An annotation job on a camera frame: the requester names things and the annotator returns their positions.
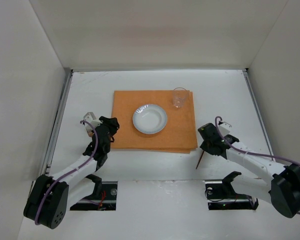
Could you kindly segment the copper spoon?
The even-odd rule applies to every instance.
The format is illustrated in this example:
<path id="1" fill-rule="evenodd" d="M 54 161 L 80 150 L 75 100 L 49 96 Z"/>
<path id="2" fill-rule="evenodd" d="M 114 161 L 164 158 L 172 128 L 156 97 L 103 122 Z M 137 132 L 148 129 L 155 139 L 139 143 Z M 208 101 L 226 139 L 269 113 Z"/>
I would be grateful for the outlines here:
<path id="1" fill-rule="evenodd" d="M 198 169 L 198 167 L 199 167 L 199 165 L 200 165 L 200 163 L 202 161 L 204 153 L 205 153 L 205 151 L 202 151 L 202 153 L 200 154 L 199 160 L 198 160 L 197 165 L 195 167 L 196 170 Z"/>

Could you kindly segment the white ceramic plate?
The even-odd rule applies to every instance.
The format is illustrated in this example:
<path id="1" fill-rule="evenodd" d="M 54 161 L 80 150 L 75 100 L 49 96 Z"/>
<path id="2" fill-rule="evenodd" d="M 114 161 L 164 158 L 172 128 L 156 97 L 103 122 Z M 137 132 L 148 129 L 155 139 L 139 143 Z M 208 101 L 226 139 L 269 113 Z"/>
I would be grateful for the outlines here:
<path id="1" fill-rule="evenodd" d="M 168 122 L 166 111 L 156 104 L 145 104 L 137 108 L 132 116 L 134 127 L 146 135 L 162 131 Z"/>

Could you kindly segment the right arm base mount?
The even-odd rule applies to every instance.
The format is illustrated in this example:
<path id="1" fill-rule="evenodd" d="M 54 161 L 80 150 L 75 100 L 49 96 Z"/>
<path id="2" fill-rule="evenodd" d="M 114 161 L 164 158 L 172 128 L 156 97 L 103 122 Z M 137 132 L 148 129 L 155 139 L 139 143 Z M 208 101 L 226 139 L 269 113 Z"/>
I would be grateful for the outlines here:
<path id="1" fill-rule="evenodd" d="M 259 206 L 259 200 L 250 195 L 236 193 L 231 183 L 242 173 L 233 171 L 223 179 L 205 182 L 204 195 L 210 211 L 252 210 Z"/>

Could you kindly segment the orange cloth placemat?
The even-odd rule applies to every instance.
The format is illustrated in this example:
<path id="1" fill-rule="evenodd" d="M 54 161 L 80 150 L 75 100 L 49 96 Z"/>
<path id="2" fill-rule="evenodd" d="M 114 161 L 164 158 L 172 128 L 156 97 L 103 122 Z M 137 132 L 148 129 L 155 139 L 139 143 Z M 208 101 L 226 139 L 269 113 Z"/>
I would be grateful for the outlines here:
<path id="1" fill-rule="evenodd" d="M 167 113 L 167 124 L 155 134 L 144 134 L 133 125 L 133 114 L 141 106 L 155 104 Z M 119 130 L 114 136 L 113 149 L 141 149 L 189 154 L 198 147 L 193 93 L 188 92 L 183 107 L 173 105 L 171 90 L 116 90 L 112 117 Z"/>

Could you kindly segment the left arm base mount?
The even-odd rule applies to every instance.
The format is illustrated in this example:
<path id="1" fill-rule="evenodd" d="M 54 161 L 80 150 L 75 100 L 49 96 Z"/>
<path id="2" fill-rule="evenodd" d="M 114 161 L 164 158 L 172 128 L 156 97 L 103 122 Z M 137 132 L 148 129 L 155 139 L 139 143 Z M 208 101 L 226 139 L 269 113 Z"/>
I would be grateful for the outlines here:
<path id="1" fill-rule="evenodd" d="M 100 177 L 90 174 L 84 181 L 93 183 L 91 194 L 82 197 L 72 206 L 70 211 L 115 211 L 117 207 L 118 182 L 103 181 Z"/>

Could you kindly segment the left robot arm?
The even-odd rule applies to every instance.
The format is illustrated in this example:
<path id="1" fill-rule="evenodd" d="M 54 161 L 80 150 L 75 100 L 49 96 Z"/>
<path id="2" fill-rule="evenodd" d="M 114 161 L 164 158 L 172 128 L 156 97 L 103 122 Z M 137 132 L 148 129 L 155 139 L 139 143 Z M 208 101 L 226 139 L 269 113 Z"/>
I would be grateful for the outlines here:
<path id="1" fill-rule="evenodd" d="M 73 164 L 53 175 L 39 176 L 27 199 L 23 216 L 36 225 L 55 229 L 66 212 L 112 211 L 116 208 L 116 182 L 104 182 L 95 175 L 106 162 L 114 135 L 120 128 L 117 118 L 86 115 L 85 125 L 91 142 Z"/>

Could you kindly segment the clear plastic cup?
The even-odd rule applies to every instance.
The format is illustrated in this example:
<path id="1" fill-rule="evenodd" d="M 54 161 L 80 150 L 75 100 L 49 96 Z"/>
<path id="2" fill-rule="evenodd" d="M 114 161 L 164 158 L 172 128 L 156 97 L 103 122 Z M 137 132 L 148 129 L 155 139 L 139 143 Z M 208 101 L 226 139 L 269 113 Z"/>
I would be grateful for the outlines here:
<path id="1" fill-rule="evenodd" d="M 176 108 L 181 108 L 188 97 L 188 91 L 183 87 L 177 87 L 172 91 L 172 102 Z"/>

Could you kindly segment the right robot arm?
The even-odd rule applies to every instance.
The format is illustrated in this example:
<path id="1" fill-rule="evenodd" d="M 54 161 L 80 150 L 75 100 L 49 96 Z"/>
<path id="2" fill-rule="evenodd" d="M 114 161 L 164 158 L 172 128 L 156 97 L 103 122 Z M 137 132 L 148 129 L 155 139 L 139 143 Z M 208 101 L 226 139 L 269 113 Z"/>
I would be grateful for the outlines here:
<path id="1" fill-rule="evenodd" d="M 270 203 L 281 215 L 293 218 L 300 212 L 300 166 L 284 165 L 274 156 L 252 152 L 230 134 L 230 125 L 207 123 L 197 130 L 203 139 L 200 148 L 213 156 L 236 163 L 256 177 L 233 171 L 225 176 L 222 188 L 228 197 L 247 195 Z"/>

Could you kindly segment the copper fork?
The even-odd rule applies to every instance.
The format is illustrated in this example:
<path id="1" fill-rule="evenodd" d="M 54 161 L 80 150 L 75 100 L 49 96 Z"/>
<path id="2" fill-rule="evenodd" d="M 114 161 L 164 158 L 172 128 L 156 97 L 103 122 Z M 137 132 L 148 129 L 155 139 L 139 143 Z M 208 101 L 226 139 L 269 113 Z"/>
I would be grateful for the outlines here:
<path id="1" fill-rule="evenodd" d="M 86 132 L 87 132 L 87 134 L 88 134 L 88 136 L 89 136 L 90 138 L 92 138 L 92 137 L 93 137 L 93 135 L 94 135 L 94 131 L 93 131 L 92 129 L 90 129 L 90 128 L 86 128 Z"/>

